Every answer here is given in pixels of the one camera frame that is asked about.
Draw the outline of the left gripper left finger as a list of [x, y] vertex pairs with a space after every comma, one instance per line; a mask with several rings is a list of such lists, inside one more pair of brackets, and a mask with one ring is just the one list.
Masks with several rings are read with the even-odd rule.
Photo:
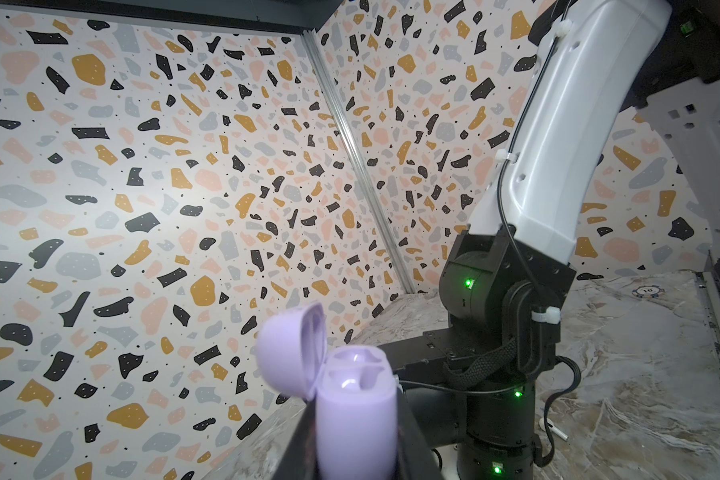
[[316, 443], [316, 401], [302, 413], [272, 480], [320, 480]]

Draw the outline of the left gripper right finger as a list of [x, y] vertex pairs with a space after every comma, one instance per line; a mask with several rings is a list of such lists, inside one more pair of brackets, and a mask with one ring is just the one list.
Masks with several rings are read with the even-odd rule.
[[444, 431], [437, 417], [444, 405], [442, 392], [398, 387], [398, 437], [395, 479], [442, 479], [432, 453], [432, 441]]

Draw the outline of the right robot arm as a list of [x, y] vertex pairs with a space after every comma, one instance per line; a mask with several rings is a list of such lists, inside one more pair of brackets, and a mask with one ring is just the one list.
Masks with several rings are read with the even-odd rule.
[[720, 2], [568, 1], [529, 38], [515, 133], [440, 277], [448, 325], [384, 346], [428, 445], [456, 445], [463, 479], [529, 479], [553, 459], [535, 382], [562, 362], [577, 219], [619, 112], [664, 137], [694, 189], [720, 303]]

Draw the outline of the purple earbud charging case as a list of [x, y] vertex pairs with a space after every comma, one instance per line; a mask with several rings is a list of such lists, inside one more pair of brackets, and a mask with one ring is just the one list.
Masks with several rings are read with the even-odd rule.
[[297, 307], [261, 328], [263, 380], [315, 404], [316, 460], [324, 479], [390, 479], [396, 468], [397, 381], [373, 346], [330, 350], [322, 305]]

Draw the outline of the white earbud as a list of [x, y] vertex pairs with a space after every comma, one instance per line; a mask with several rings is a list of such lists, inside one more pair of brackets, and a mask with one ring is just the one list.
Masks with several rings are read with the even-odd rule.
[[560, 438], [562, 441], [567, 442], [568, 441], [568, 435], [563, 432], [561, 429], [559, 429], [554, 423], [552, 423], [549, 420], [545, 421], [545, 426], [550, 430], [550, 432]]

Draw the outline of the small round table sticker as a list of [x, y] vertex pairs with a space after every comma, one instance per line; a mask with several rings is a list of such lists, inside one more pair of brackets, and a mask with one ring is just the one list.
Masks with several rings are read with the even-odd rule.
[[641, 285], [632, 291], [632, 295], [637, 298], [658, 298], [665, 290], [658, 285]]

